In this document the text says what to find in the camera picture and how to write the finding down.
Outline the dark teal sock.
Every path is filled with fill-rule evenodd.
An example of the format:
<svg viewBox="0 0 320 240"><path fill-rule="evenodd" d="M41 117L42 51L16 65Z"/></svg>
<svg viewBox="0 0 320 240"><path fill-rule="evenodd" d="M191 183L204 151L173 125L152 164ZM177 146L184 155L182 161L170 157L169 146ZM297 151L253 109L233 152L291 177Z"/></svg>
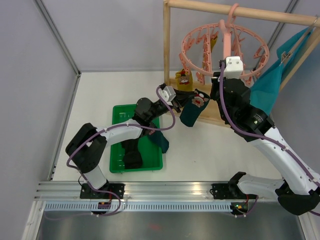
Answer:
<svg viewBox="0 0 320 240"><path fill-rule="evenodd" d="M167 153L170 144L161 131L155 131L152 134L149 134L147 137L153 144L161 148L161 152L163 154Z"/></svg>

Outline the christmas pattern sock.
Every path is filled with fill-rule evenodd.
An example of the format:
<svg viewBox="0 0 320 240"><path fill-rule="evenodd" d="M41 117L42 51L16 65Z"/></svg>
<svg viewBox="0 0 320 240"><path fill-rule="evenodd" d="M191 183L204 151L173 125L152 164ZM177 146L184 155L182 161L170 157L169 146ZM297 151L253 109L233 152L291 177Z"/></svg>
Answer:
<svg viewBox="0 0 320 240"><path fill-rule="evenodd" d="M195 96L188 100L184 106L181 114L180 121L187 127L193 127L201 112L207 107L210 96L198 89L194 90Z"/></svg>

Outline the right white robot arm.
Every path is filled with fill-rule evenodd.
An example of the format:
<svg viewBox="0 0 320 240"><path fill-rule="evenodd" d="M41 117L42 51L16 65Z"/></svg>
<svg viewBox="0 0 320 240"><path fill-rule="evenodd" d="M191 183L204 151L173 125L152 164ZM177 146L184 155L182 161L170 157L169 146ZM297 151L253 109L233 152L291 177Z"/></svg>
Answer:
<svg viewBox="0 0 320 240"><path fill-rule="evenodd" d="M250 103L250 89L236 78L211 78L210 98L218 104L221 119L248 144L259 150L280 173L280 179L237 172L228 181L228 192L239 198L255 195L276 200L289 213L317 214L320 205L320 175L288 145L271 117Z"/></svg>

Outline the yellow sock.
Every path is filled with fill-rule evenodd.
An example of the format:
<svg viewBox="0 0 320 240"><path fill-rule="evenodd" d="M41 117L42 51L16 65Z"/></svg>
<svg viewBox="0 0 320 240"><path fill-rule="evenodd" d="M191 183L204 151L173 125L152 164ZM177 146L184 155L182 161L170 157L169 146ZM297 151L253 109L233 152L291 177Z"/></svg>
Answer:
<svg viewBox="0 0 320 240"><path fill-rule="evenodd" d="M218 36L214 36L210 39L210 52L213 51L213 48L215 47L218 40Z"/></svg>
<svg viewBox="0 0 320 240"><path fill-rule="evenodd" d="M175 82L179 91L191 92L193 90L193 76L184 69L175 73Z"/></svg>

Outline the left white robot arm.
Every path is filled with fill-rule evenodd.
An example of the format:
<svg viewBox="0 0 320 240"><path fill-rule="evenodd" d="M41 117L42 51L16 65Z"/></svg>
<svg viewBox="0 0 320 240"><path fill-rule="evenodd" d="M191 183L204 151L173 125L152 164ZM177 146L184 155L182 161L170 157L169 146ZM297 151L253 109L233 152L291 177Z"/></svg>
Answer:
<svg viewBox="0 0 320 240"><path fill-rule="evenodd" d="M105 148L112 145L133 141L155 132L172 129L176 120L168 127L158 128L154 119L170 113L180 113L187 102L196 96L195 91L181 91L162 84L157 87L158 100L153 102L149 98L140 98L134 109L133 117L127 121L113 124L109 127L98 128L91 123L84 124L67 145L68 155L66 165L77 170L86 180L93 195L102 199L109 195L109 182L102 173L99 162Z"/></svg>

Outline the pink round clip hanger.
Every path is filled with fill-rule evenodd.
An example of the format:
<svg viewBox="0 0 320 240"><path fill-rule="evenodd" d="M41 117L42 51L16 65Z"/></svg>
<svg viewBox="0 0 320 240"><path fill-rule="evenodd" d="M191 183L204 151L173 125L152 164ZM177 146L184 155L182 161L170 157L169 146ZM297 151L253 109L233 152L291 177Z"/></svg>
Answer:
<svg viewBox="0 0 320 240"><path fill-rule="evenodd" d="M269 60L270 51L265 41L248 28L235 24L235 10L238 6L238 3L232 5L228 12L228 18L226 21L221 19L218 23L210 23L197 27L189 32L181 43L181 53L179 54L179 58L183 69L188 73L195 70L197 81L202 85L205 84L205 77L213 76L214 73L212 69L210 40L215 36L221 35L222 38L222 60L225 60L227 57L240 56L244 67L240 79L244 80L248 85L253 83L254 77L260 76L262 69ZM241 49L242 41L245 40L245 38L241 38L241 33L245 33L253 37L260 43L258 50L253 56L254 59L258 59L257 67L254 70L245 70L246 64L244 63L244 54ZM194 44L197 45L200 43L202 43L203 49L202 62L201 67L197 67L187 57L187 52Z"/></svg>

